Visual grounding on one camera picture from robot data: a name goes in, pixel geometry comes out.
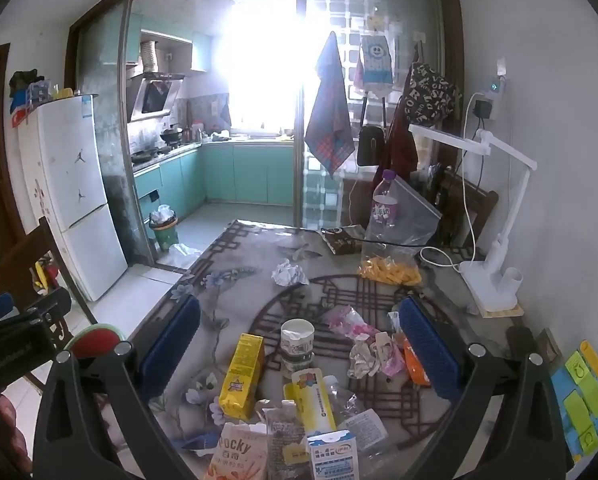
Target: blue and white carton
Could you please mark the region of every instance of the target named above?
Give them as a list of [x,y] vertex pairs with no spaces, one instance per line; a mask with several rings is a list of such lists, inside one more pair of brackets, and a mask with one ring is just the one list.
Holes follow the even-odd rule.
[[308,437],[314,480],[359,480],[357,441],[348,430]]

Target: upper cabinet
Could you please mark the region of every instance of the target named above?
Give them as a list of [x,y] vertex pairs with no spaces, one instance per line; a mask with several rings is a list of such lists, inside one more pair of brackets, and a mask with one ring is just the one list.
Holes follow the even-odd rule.
[[135,64],[140,56],[141,36],[162,36],[161,48],[172,54],[169,72],[188,74],[211,68],[212,38],[175,23],[132,13],[128,24],[126,62]]

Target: refrigerator door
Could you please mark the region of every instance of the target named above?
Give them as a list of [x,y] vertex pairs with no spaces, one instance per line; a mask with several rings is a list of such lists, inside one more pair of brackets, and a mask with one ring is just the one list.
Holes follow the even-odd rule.
[[103,296],[128,267],[108,204],[71,226],[63,241],[76,269],[74,278],[89,301]]
[[37,110],[48,192],[61,231],[107,202],[96,151],[92,96],[53,101]]

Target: white desk lamp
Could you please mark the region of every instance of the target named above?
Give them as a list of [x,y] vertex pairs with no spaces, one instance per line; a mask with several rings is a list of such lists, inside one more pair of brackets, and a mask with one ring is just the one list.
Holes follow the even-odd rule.
[[508,267],[502,276],[500,269],[502,268],[506,253],[508,252],[508,235],[515,222],[515,218],[517,218],[519,206],[521,206],[521,201],[524,198],[524,193],[528,186],[530,170],[535,171],[537,169],[537,163],[523,153],[518,152],[518,150],[512,146],[499,140],[488,130],[477,130],[476,135],[481,139],[481,142],[451,136],[431,128],[417,126],[416,124],[411,124],[409,130],[413,134],[428,137],[428,139],[438,140],[444,144],[454,146],[460,150],[466,150],[467,152],[477,153],[478,155],[490,155],[490,147],[495,146],[508,153],[508,155],[520,160],[526,166],[521,189],[515,198],[512,208],[508,212],[508,218],[506,219],[502,232],[499,233],[492,242],[486,260],[484,262],[462,262],[459,265],[459,272],[466,281],[468,288],[473,293],[474,299],[480,308],[488,310],[489,312],[498,312],[515,308],[517,304],[516,294],[519,285],[521,285],[523,276],[521,272],[513,267]]

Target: table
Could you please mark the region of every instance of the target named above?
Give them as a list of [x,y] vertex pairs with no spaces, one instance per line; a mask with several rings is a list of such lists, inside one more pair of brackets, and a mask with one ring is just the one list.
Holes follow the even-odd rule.
[[[295,259],[311,284],[288,288],[277,285],[271,272],[284,258]],[[276,354],[279,327],[293,317],[305,317],[316,327],[313,365],[346,384],[351,342],[335,336],[319,322],[321,314],[332,306],[351,304],[366,322],[387,330],[385,313],[407,294],[418,294],[436,319],[459,329],[464,341],[479,342],[492,354],[507,356],[505,331],[512,321],[468,314],[465,307],[473,300],[454,270],[422,267],[422,286],[409,288],[359,278],[359,262],[359,254],[334,256],[316,232],[239,220],[208,247],[131,336],[140,359],[186,295],[199,299],[199,330],[164,394],[149,404],[175,447],[199,434],[220,431],[208,406],[221,390],[242,332],[265,338],[266,370],[257,398],[282,398]],[[401,471],[417,458],[450,407],[431,388],[413,385],[404,374],[390,382],[383,374],[351,380],[348,387],[359,394],[366,408],[374,408],[383,419],[400,449]],[[109,406],[103,409],[103,416],[110,425],[109,434],[120,450],[122,463],[132,471],[131,457],[124,456],[123,438],[114,426]],[[204,460],[184,449],[181,456],[196,475],[202,476],[208,458]]]

